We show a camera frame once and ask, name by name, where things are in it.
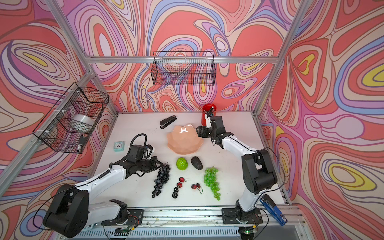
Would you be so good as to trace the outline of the dark blackberry pair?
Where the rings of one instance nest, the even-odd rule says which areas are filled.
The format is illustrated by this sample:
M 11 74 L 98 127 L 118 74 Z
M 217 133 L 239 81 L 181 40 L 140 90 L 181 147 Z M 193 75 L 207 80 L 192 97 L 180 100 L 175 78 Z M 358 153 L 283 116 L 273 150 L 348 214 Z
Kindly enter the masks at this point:
M 179 192 L 179 188 L 178 188 L 178 187 L 175 187 L 175 188 L 174 188 L 174 191 L 173 191 L 173 193 L 172 193 L 172 197 L 173 197 L 174 199 L 176 199 L 176 198 L 178 197 L 178 192 Z

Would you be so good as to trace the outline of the dark fake avocado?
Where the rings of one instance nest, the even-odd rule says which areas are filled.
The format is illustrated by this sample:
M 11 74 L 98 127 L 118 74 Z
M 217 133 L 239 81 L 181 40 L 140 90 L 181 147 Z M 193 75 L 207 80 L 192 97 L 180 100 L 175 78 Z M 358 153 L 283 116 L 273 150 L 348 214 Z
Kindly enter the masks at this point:
M 203 169 L 203 164 L 202 164 L 201 160 L 196 156 L 192 157 L 191 164 L 197 170 Z

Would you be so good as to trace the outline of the dark purple grape bunch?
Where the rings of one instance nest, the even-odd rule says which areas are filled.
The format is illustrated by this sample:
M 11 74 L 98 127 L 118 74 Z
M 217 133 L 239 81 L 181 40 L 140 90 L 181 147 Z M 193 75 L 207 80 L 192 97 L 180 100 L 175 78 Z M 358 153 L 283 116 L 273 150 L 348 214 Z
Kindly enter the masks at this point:
M 163 186 L 169 181 L 171 167 L 169 164 L 165 164 L 159 168 L 157 178 L 154 183 L 154 190 L 152 191 L 152 198 L 160 195 L 162 192 Z

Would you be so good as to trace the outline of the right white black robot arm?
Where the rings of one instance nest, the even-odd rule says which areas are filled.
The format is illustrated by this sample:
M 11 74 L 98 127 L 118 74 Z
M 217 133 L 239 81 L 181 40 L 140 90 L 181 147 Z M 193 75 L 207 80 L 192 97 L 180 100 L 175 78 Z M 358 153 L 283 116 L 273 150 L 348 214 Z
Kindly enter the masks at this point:
M 252 148 L 240 141 L 226 130 L 221 116 L 207 118 L 206 125 L 197 127 L 196 132 L 199 137 L 209 138 L 214 146 L 219 146 L 241 160 L 246 189 L 236 201 L 235 207 L 223 208 L 218 217 L 222 218 L 225 225 L 261 224 L 263 219 L 257 202 L 262 194 L 278 182 L 269 152 Z

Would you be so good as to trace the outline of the green fake apple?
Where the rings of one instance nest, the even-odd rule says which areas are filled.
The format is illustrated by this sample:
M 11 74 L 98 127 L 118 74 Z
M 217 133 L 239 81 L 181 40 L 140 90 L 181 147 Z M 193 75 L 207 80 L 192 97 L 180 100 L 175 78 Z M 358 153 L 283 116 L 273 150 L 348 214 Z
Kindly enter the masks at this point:
M 177 169 L 181 170 L 181 171 L 184 171 L 188 168 L 188 161 L 185 159 L 185 158 L 178 158 L 177 159 L 177 162 L 176 162 L 176 165 L 177 165 Z

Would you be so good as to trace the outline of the green grape bunch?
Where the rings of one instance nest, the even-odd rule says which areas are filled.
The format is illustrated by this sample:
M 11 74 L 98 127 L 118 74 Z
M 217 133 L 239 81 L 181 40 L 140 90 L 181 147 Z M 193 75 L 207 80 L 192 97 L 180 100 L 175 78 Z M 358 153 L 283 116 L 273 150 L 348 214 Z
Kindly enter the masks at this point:
M 217 182 L 217 173 L 219 170 L 212 166 L 205 170 L 204 184 L 212 191 L 214 198 L 218 201 L 221 200 L 221 193 L 219 183 Z

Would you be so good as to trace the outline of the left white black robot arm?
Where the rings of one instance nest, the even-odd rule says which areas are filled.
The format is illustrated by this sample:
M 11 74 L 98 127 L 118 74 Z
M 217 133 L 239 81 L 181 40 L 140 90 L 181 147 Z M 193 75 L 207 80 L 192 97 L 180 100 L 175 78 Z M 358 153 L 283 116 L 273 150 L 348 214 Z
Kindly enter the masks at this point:
M 163 165 L 146 147 L 131 146 L 126 156 L 110 163 L 101 174 L 75 185 L 61 186 L 52 198 L 43 225 L 67 238 L 73 238 L 84 228 L 103 221 L 123 225 L 130 217 L 126 203 L 116 199 L 100 203 L 93 203 L 93 200 L 130 176 L 142 177 Z

